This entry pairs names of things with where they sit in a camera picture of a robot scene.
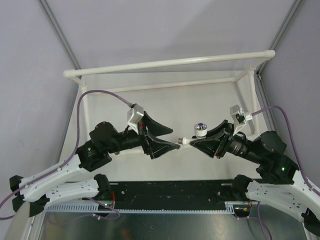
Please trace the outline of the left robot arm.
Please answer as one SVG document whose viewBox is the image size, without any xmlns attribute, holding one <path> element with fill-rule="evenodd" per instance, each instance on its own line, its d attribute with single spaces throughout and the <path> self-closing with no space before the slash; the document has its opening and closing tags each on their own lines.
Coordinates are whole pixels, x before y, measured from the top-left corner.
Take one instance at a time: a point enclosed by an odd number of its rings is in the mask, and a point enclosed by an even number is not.
<svg viewBox="0 0 320 240">
<path fill-rule="evenodd" d="M 57 163 L 31 177 L 14 175 L 9 179 L 14 193 L 12 208 L 17 212 L 28 202 L 29 215 L 38 215 L 49 206 L 75 199 L 107 199 L 112 191 L 106 175 L 98 173 L 82 182 L 70 183 L 78 175 L 91 173 L 112 161 L 111 154 L 142 147 L 152 160 L 180 149 L 176 143 L 160 139 L 173 130 L 153 120 L 147 113 L 137 123 L 137 131 L 126 128 L 118 132 L 110 122 L 99 123 L 89 134 L 90 139 L 78 147 L 68 161 Z"/>
</svg>

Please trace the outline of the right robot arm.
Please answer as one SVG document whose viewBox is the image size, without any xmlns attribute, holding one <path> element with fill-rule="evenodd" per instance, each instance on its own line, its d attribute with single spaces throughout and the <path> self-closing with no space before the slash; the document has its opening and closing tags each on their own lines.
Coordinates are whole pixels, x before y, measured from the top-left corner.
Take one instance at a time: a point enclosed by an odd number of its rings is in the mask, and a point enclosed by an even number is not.
<svg viewBox="0 0 320 240">
<path fill-rule="evenodd" d="M 266 131 L 254 140 L 234 131 L 234 125 L 227 120 L 211 130 L 206 124 L 197 123 L 189 144 L 210 158 L 220 159 L 230 153 L 257 164 L 256 172 L 262 182 L 239 174 L 232 181 L 232 197 L 267 204 L 319 236 L 320 198 L 307 186 L 299 166 L 285 155 L 287 145 L 275 131 Z"/>
</svg>

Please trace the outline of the white faucet with chrome knob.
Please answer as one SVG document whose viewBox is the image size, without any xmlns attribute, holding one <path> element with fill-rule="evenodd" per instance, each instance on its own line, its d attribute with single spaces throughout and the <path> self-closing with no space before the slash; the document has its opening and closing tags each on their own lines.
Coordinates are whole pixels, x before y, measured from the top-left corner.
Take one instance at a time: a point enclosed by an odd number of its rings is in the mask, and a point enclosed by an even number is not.
<svg viewBox="0 0 320 240">
<path fill-rule="evenodd" d="M 194 140 L 205 138 L 207 132 L 208 126 L 205 123 L 199 122 L 194 125 L 194 136 L 191 138 L 180 137 L 178 139 L 178 144 L 183 146 L 189 145 Z"/>
</svg>

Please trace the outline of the white PVC pipe frame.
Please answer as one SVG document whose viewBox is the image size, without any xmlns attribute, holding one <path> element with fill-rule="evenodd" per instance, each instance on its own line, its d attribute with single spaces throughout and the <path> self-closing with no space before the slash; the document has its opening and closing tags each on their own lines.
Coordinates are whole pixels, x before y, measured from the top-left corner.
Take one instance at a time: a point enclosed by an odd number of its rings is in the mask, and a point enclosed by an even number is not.
<svg viewBox="0 0 320 240">
<path fill-rule="evenodd" d="M 66 70 L 64 77 L 77 83 L 78 93 L 85 97 L 80 125 L 73 113 L 61 156 L 67 158 L 72 152 L 77 133 L 85 142 L 103 120 L 119 130 L 126 126 L 126 108 L 104 94 L 106 90 L 143 106 L 155 120 L 172 128 L 173 133 L 165 136 L 171 142 L 193 135 L 196 122 L 213 127 L 229 119 L 233 105 L 254 112 L 260 108 L 255 70 L 275 54 L 265 50 Z"/>
</svg>

